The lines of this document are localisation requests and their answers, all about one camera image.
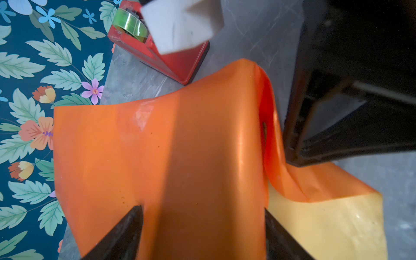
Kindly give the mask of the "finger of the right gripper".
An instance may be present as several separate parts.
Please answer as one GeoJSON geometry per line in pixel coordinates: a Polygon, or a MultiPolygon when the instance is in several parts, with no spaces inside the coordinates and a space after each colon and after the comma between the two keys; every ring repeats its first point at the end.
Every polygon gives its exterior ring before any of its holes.
{"type": "Polygon", "coordinates": [[[287,162],[415,150],[415,1],[304,1],[303,12],[287,162]]]}

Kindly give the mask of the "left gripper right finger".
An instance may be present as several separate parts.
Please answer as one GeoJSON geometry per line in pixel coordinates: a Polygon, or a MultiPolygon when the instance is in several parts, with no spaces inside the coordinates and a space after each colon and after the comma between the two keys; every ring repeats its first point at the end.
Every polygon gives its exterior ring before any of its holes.
{"type": "Polygon", "coordinates": [[[313,260],[314,258],[267,210],[265,213],[266,258],[268,260],[313,260]]]}

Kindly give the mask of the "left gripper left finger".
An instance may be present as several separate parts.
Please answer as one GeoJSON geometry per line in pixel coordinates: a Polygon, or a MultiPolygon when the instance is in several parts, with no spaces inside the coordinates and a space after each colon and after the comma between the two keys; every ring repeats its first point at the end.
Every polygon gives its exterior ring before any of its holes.
{"type": "Polygon", "coordinates": [[[135,260],[143,224],[143,206],[134,206],[82,260],[135,260]]]}

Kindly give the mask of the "clear tape strip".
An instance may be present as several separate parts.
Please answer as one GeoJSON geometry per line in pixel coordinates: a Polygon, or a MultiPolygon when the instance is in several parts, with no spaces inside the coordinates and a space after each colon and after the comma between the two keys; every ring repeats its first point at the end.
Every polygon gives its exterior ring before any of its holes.
{"type": "Polygon", "coordinates": [[[155,106],[155,99],[143,101],[135,111],[134,122],[143,132],[155,106]]]}

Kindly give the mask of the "red tape dispenser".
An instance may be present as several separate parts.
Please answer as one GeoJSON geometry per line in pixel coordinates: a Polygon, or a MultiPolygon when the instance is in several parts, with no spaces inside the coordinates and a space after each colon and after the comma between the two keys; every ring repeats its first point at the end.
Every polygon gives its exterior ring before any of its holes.
{"type": "MultiPolygon", "coordinates": [[[[132,10],[144,22],[141,14],[142,5],[139,2],[122,1],[119,8],[132,10]]],[[[118,47],[134,55],[143,64],[184,86],[193,81],[210,49],[210,42],[206,41],[193,49],[160,54],[150,33],[148,33],[146,42],[143,43],[128,34],[117,31],[112,25],[108,32],[108,38],[118,47]]]]}

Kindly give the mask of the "green tape roll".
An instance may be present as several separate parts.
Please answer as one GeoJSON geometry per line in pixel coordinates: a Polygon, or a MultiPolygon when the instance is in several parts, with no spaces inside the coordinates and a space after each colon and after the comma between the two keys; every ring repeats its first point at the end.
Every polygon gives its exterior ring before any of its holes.
{"type": "Polygon", "coordinates": [[[132,10],[119,8],[116,13],[112,26],[119,32],[128,34],[140,42],[146,42],[148,29],[140,19],[140,16],[132,10]]]}

